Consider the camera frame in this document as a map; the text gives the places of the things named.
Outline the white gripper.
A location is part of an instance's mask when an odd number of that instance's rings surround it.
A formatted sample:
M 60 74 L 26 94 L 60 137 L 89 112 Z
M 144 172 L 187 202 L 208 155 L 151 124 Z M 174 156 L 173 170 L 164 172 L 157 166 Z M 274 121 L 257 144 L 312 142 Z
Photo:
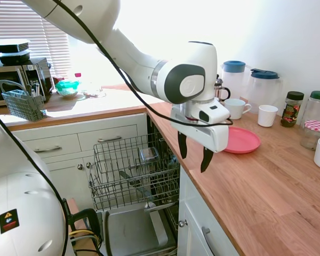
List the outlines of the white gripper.
M 182 107 L 183 104 L 173 105 L 171 109 L 172 119 L 189 124 L 186 126 L 171 122 L 172 127 L 178 131 L 181 158 L 187 157 L 187 137 L 204 146 L 201 162 L 201 173 L 203 173 L 208 168 L 214 153 L 223 151 L 228 144 L 229 127 L 226 124 L 226 119 L 229 118 L 229 111 L 220 103 L 197 104 L 193 107 L 197 122 L 192 122 L 184 115 Z M 199 125 L 212 124 L 213 126 L 192 127 L 195 123 Z

